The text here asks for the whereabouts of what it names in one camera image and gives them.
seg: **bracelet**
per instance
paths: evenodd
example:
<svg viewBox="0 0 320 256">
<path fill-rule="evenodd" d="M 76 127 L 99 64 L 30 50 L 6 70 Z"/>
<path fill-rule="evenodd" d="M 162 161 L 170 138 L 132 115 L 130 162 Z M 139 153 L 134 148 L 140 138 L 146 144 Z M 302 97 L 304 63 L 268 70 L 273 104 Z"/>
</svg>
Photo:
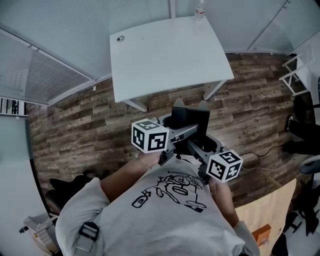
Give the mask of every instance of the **bracelet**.
<svg viewBox="0 0 320 256">
<path fill-rule="evenodd" d="M 145 168 L 146 170 L 149 170 L 149 169 L 150 169 L 148 166 L 144 165 L 143 162 L 141 162 L 138 153 L 136 153 L 134 157 L 135 157 L 135 159 L 138 161 L 138 163 L 139 163 L 143 168 Z"/>
</svg>

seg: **wooden floor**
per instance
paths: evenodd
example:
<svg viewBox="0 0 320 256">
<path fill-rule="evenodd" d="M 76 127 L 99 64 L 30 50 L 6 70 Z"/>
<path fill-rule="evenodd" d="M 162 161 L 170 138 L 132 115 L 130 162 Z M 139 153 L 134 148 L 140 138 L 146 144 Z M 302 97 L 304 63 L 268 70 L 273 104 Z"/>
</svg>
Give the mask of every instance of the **wooden floor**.
<svg viewBox="0 0 320 256">
<path fill-rule="evenodd" d="M 284 132 L 285 120 L 293 112 L 293 97 L 278 78 L 287 56 L 227 54 L 234 79 L 207 100 L 210 121 L 207 132 L 225 146 L 244 154 L 246 169 L 230 185 L 236 206 L 249 203 L 288 183 L 298 172 L 304 155 L 283 153 L 292 139 Z M 51 107 L 28 105 L 30 132 L 37 176 L 45 194 L 50 178 L 71 181 L 84 170 L 104 177 L 132 159 L 131 123 L 171 112 L 177 98 L 197 106 L 208 85 L 185 87 L 140 98 L 148 107 L 143 113 L 124 103 L 115 103 L 112 80 L 74 94 Z"/>
</svg>

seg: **strap buckle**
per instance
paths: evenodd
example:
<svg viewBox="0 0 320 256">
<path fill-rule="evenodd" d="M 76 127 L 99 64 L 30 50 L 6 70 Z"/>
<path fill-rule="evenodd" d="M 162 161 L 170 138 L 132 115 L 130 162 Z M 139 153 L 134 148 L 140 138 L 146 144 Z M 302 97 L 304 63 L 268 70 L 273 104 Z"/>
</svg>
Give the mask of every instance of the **strap buckle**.
<svg viewBox="0 0 320 256">
<path fill-rule="evenodd" d="M 94 242 L 98 238 L 99 227 L 93 222 L 85 222 L 79 230 L 80 237 L 76 243 L 76 248 L 90 253 Z"/>
</svg>

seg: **white wall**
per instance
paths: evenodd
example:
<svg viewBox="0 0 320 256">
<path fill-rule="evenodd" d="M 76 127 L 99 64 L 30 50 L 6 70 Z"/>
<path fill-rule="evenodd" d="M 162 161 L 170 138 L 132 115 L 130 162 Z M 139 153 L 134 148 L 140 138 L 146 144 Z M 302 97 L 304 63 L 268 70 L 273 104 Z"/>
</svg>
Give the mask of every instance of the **white wall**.
<svg viewBox="0 0 320 256">
<path fill-rule="evenodd" d="M 250 50 L 290 53 L 319 29 L 320 8 L 315 0 L 285 1 Z"/>
<path fill-rule="evenodd" d="M 205 16 L 225 52 L 247 51 L 287 0 L 204 0 Z M 195 15 L 199 0 L 175 0 L 176 16 Z"/>
<path fill-rule="evenodd" d="M 19 233 L 28 216 L 46 213 L 30 166 L 26 120 L 0 116 L 0 253 L 43 256 L 32 237 Z"/>
<path fill-rule="evenodd" d="M 168 0 L 0 0 L 1 28 L 97 80 L 111 75 L 109 35 L 168 18 Z"/>
<path fill-rule="evenodd" d="M 318 78 L 320 77 L 320 31 L 312 36 L 309 40 L 300 45 L 295 51 L 295 54 L 299 54 L 304 51 L 309 45 L 312 45 L 315 61 L 308 65 L 308 69 L 311 72 L 311 96 L 313 104 L 319 104 L 318 93 Z M 314 109 L 315 122 L 320 125 L 320 108 Z"/>
</svg>

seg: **white chair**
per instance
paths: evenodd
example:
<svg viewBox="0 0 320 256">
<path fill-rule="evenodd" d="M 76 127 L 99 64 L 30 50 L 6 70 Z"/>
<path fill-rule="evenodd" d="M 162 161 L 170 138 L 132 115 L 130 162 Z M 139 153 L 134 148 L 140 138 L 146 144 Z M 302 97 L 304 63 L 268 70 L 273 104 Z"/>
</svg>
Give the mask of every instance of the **white chair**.
<svg viewBox="0 0 320 256">
<path fill-rule="evenodd" d="M 288 67 L 288 64 L 296 60 L 296 69 L 291 70 Z M 290 89 L 292 92 L 292 96 L 296 96 L 299 94 L 307 93 L 311 87 L 311 73 L 308 70 L 307 66 L 315 60 L 314 51 L 312 45 L 309 45 L 303 52 L 299 53 L 297 56 L 288 60 L 286 63 L 282 65 L 285 67 L 289 73 L 280 77 L 279 80 L 282 80 L 284 84 Z M 291 87 L 292 77 L 294 77 L 295 81 L 301 81 L 305 90 L 295 92 Z"/>
<path fill-rule="evenodd" d="M 56 216 L 49 218 L 47 214 L 42 214 L 36 217 L 27 217 L 23 221 L 23 224 L 28 227 L 28 233 L 45 256 L 52 256 L 52 252 L 55 253 L 60 250 L 56 239 L 55 226 L 52 222 L 55 219 L 57 219 Z"/>
</svg>

